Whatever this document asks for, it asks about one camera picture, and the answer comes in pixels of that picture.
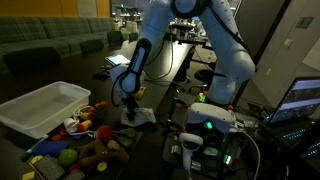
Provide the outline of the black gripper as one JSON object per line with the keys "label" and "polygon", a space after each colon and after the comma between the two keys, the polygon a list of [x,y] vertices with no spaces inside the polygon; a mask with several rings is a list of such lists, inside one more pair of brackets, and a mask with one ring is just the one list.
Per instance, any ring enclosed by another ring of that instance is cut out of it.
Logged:
{"label": "black gripper", "polygon": [[127,117],[129,121],[133,121],[135,118],[135,109],[138,107],[136,100],[133,97],[128,97],[123,100],[124,105],[127,108]]}

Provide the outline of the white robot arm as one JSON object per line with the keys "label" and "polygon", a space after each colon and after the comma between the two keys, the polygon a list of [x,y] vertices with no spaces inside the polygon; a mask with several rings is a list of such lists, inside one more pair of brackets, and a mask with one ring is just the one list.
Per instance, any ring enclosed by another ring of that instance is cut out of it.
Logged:
{"label": "white robot arm", "polygon": [[197,17],[205,30],[216,56],[215,75],[208,91],[211,102],[228,104],[235,85],[249,80],[255,72],[250,50],[239,33],[227,0],[151,0],[130,63],[110,70],[114,88],[127,108],[130,121],[136,117],[138,105],[133,95],[141,86],[146,61],[163,40],[174,17]]}

